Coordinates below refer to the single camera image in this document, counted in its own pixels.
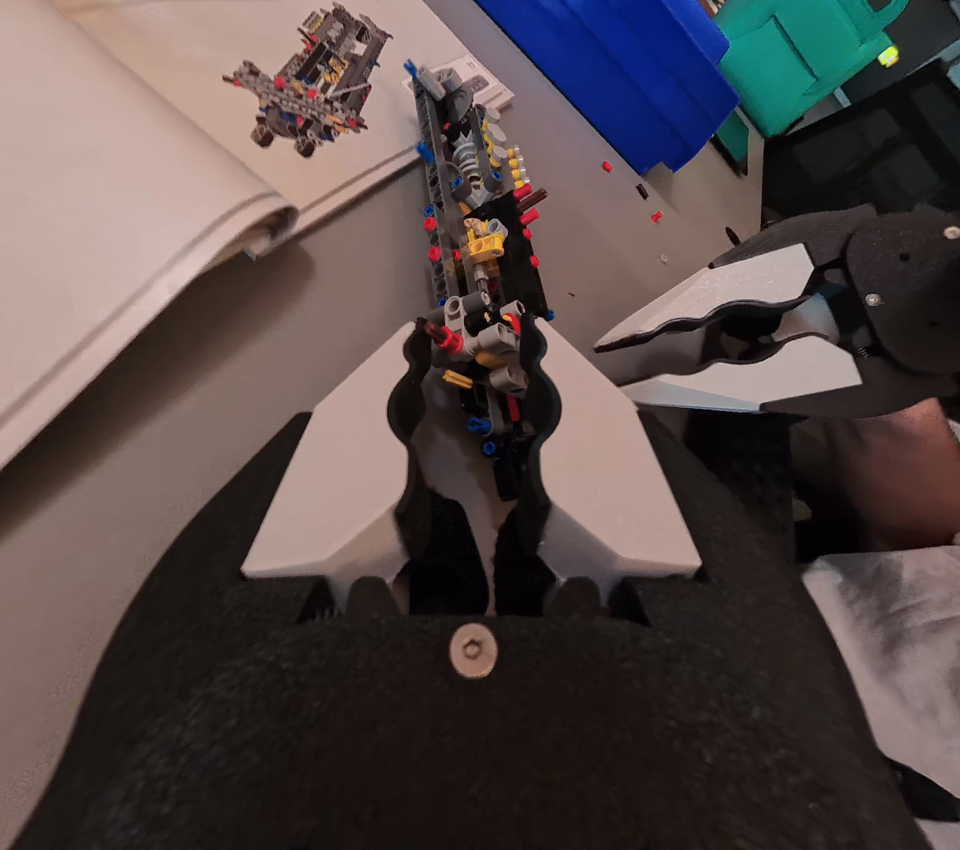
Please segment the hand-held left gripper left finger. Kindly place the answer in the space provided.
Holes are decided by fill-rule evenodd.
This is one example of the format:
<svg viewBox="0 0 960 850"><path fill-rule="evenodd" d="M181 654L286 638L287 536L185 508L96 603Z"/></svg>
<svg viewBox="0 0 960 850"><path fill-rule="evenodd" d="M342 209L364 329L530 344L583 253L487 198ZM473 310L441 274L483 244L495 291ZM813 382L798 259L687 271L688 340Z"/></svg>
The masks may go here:
<svg viewBox="0 0 960 850"><path fill-rule="evenodd" d="M322 578L337 609L356 580L391 584L431 539L413 436L431 342L404 324L318 403L242 564L248 579Z"/></svg>

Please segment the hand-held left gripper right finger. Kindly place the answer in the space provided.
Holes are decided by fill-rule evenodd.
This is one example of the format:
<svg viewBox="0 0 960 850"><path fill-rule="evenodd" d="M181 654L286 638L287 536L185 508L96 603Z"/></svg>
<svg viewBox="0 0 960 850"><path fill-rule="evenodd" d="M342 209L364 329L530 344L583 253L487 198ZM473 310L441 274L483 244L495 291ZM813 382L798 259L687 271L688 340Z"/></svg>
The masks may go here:
<svg viewBox="0 0 960 850"><path fill-rule="evenodd" d="M602 602L626 578L695 577L702 558L637 406L547 321L534 327L559 401L537 452L548 510L536 555L558 585L588 580Z"/></svg>

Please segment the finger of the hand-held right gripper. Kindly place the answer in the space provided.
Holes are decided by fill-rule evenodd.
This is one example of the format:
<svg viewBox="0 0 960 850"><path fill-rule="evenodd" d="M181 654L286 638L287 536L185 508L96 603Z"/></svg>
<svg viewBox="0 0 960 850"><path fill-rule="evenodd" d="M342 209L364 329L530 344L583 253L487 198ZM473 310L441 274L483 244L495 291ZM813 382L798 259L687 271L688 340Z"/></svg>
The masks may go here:
<svg viewBox="0 0 960 850"><path fill-rule="evenodd" d="M805 305L823 269L803 243L703 268L624 318L595 341L593 350L701 353L707 329L724 318L781 317Z"/></svg>
<svg viewBox="0 0 960 850"><path fill-rule="evenodd" d="M661 374L619 389L638 405L761 412L768 404L861 384L851 353L805 334L778 343L759 360L714 361L689 374Z"/></svg>

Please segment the lego chassis model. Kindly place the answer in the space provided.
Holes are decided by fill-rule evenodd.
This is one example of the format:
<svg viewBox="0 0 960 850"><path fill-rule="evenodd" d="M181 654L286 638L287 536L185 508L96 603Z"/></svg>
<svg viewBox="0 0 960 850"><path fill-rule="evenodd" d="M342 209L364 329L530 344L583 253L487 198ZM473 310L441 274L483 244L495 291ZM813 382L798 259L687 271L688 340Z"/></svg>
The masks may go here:
<svg viewBox="0 0 960 850"><path fill-rule="evenodd" d="M477 364L477 336L525 316L551 319L531 225L545 190L535 190L522 151L509 142L498 112L475 99L474 86L450 67L408 60L429 201L422 223L436 305L432 364L454 388L468 431L490 461L498 496L519 493L534 425L525 396L495 390Z"/></svg>

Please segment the black mesh office chair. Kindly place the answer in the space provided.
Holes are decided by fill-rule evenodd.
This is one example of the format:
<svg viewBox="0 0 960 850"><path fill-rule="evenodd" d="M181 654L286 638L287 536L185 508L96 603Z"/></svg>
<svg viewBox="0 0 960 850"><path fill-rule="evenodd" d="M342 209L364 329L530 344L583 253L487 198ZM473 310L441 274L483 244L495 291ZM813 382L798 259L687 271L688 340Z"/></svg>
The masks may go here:
<svg viewBox="0 0 960 850"><path fill-rule="evenodd" d="M777 219L864 204L958 214L959 89L945 62L765 145L762 208Z"/></svg>

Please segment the teal bag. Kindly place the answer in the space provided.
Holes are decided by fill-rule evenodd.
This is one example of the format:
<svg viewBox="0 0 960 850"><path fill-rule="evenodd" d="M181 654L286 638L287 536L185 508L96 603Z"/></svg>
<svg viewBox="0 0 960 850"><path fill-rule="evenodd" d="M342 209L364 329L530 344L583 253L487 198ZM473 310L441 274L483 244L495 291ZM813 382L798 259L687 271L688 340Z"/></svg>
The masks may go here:
<svg viewBox="0 0 960 850"><path fill-rule="evenodd" d="M899 51L886 28L909 0L726 0L719 67L765 138L786 132L872 62Z"/></svg>

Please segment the person's white shirt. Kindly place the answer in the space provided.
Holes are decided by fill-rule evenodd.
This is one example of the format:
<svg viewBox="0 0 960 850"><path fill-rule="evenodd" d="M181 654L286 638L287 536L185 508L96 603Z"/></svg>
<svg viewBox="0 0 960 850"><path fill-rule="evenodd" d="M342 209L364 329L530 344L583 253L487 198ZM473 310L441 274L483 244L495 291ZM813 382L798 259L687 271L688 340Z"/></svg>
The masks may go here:
<svg viewBox="0 0 960 850"><path fill-rule="evenodd" d="M959 796L959 548L827 556L803 576L886 758Z"/></svg>

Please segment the blue plastic bin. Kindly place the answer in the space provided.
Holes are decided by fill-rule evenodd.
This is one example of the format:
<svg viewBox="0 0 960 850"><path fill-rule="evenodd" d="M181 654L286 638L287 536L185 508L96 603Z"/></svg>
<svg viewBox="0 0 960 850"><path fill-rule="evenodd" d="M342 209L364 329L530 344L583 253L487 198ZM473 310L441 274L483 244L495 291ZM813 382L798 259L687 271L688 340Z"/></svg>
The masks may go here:
<svg viewBox="0 0 960 850"><path fill-rule="evenodd" d="M697 0L474 0L637 173L680 170L738 105Z"/></svg>

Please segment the open instruction booklet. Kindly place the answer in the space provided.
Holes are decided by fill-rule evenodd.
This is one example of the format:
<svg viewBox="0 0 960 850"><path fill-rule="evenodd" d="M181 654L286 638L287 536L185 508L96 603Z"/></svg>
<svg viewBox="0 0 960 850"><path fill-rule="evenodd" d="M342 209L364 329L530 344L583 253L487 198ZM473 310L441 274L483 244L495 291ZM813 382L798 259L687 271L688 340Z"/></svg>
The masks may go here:
<svg viewBox="0 0 960 850"><path fill-rule="evenodd" d="M423 0L1 0L6 466L200 274L416 159L412 76L513 92Z"/></svg>

